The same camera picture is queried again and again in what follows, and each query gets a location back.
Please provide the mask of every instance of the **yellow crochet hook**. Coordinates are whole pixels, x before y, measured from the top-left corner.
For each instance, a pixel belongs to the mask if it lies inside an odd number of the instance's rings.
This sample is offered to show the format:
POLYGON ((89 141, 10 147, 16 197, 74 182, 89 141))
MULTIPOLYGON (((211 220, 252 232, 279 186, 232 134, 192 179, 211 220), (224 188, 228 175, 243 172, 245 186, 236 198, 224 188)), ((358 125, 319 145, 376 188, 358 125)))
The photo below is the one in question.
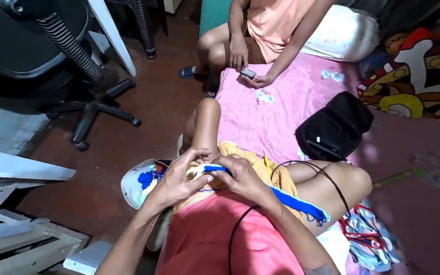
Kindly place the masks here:
POLYGON ((266 153, 264 151, 263 151, 263 154, 264 154, 264 164, 266 165, 267 172, 269 173, 269 176, 271 177, 272 172, 271 172, 271 167, 269 166, 269 161, 267 160, 267 156, 266 156, 266 153))

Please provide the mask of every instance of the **tattoo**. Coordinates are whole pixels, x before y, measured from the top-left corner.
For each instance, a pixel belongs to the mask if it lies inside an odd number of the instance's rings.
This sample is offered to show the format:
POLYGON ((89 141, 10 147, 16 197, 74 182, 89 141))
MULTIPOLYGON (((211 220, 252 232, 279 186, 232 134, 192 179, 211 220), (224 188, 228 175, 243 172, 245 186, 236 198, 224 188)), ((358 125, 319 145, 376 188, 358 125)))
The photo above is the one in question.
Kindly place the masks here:
POLYGON ((327 264, 323 264, 316 269, 303 270, 305 275, 334 275, 331 267, 327 264))

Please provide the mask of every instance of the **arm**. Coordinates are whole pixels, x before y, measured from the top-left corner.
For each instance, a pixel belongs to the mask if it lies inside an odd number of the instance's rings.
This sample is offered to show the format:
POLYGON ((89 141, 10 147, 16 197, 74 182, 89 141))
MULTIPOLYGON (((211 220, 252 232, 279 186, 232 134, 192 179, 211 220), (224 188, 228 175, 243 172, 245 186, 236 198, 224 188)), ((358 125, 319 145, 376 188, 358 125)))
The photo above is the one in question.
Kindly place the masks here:
POLYGON ((212 172, 231 191, 257 203, 282 235, 307 275, 336 275, 337 267, 315 236, 280 203, 271 188, 263 183, 247 159, 237 155, 220 156, 212 163, 221 164, 232 172, 212 172))
POLYGON ((161 213, 161 209, 147 200, 122 233, 112 250, 101 262, 96 275, 135 274, 144 252, 145 242, 161 213))
POLYGON ((334 0, 315 0, 307 14, 303 16, 302 21, 298 24, 290 38, 290 41, 283 49, 278 58, 274 61, 273 66, 265 76, 254 76, 254 79, 242 76, 244 82, 248 86, 256 89, 271 85, 278 76, 286 70, 295 60, 303 45, 307 42, 315 29, 318 27, 327 11, 331 8, 334 0))
POLYGON ((208 156, 211 153, 205 148, 192 147, 171 163, 164 177, 149 193, 133 220, 106 255, 96 275, 135 274, 145 242, 162 210, 186 199, 213 180, 209 175, 203 175, 193 182, 186 179, 188 164, 196 157, 208 156))
POLYGON ((243 10, 250 0, 232 0, 228 14, 228 31, 230 33, 230 68, 236 68, 240 72, 248 65, 248 48, 245 45, 242 34, 242 22, 244 21, 243 10))
POLYGON ((274 193, 272 197, 258 204, 293 251, 305 274, 339 274, 333 260, 315 236, 280 203, 274 193))

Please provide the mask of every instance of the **red concrete floor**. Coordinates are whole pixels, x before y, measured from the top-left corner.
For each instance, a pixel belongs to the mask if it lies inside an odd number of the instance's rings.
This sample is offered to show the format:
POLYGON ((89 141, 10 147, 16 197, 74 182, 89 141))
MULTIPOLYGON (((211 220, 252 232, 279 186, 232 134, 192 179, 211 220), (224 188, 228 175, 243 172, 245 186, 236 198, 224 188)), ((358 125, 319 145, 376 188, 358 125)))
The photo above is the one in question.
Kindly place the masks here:
MULTIPOLYGON (((139 128, 100 114, 91 129, 90 149, 78 152, 70 143, 78 114, 52 121, 38 138, 29 158, 77 170, 67 182, 31 190, 17 210, 115 242, 135 210, 123 198, 120 180, 146 159, 174 159, 176 142, 193 109, 205 97, 202 83, 180 79, 177 71, 197 61, 200 0, 183 0, 175 16, 167 16, 169 35, 156 31, 157 58, 148 60, 140 43, 124 39, 137 68, 137 87, 117 101, 121 109, 141 119, 139 128)), ((128 75, 120 69, 119 75, 128 75)))

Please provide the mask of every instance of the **smartphone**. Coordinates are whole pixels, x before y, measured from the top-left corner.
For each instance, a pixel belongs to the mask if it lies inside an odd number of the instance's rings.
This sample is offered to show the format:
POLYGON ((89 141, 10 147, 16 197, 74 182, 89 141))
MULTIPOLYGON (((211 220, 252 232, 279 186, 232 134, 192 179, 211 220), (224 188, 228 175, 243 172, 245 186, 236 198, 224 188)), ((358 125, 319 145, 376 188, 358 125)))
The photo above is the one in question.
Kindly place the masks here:
POLYGON ((253 72, 253 71, 251 71, 251 70, 249 70, 249 69, 243 69, 243 70, 241 71, 241 75, 245 75, 245 76, 247 76, 248 78, 253 79, 254 76, 256 75, 256 72, 253 72))

